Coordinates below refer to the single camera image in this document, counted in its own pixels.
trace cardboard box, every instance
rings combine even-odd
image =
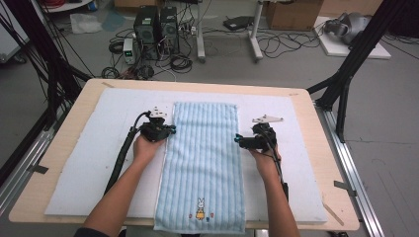
[[[119,11],[137,12],[142,5],[161,7],[162,0],[115,0],[115,7]]]
[[[323,0],[294,0],[291,4],[270,3],[266,20],[272,30],[311,31]]]
[[[344,12],[373,15],[381,2],[382,0],[324,0],[319,15],[334,18],[339,17]]]

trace forearm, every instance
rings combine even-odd
[[[132,164],[98,202],[83,227],[118,236],[145,166]]]
[[[293,213],[279,178],[265,182],[269,216],[269,236],[299,236]]]

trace computer tower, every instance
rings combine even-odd
[[[164,51],[166,53],[179,53],[179,34],[176,7],[165,7],[160,12],[162,37],[164,38]]]
[[[139,53],[144,59],[157,60],[159,57],[161,27],[157,6],[140,6],[133,23]]]

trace person's left hand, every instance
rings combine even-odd
[[[139,163],[143,167],[154,158],[158,147],[165,141],[150,142],[144,136],[140,135],[133,144],[133,163]]]

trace hand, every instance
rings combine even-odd
[[[279,181],[277,167],[273,158],[274,154],[271,150],[261,153],[257,150],[249,149],[249,152],[255,158],[256,167],[258,168],[259,174],[265,183],[268,181]],[[278,152],[278,145],[275,146],[275,152],[277,152],[278,159],[281,160],[281,155]]]
[[[144,136],[140,135],[133,144],[133,163],[141,164],[145,168],[154,158],[157,148],[164,141],[150,142]]]

